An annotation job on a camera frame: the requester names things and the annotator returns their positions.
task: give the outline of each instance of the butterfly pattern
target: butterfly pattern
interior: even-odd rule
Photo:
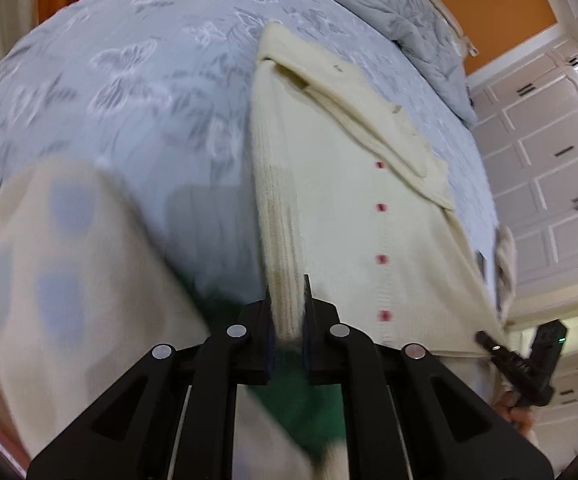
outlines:
[[[0,62],[0,186],[48,153],[104,159],[200,292],[258,299],[247,124],[268,22],[357,64],[408,111],[450,163],[456,212],[491,262],[498,219],[471,134],[397,46],[332,0],[81,0],[61,10]],[[224,196],[238,200],[226,208]],[[211,208],[220,214],[208,221]]]

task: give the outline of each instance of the knit sweater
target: knit sweater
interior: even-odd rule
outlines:
[[[478,330],[504,340],[454,213],[446,163],[357,66],[268,24],[251,130],[281,339],[300,337],[309,274],[314,297],[376,342],[477,357]]]

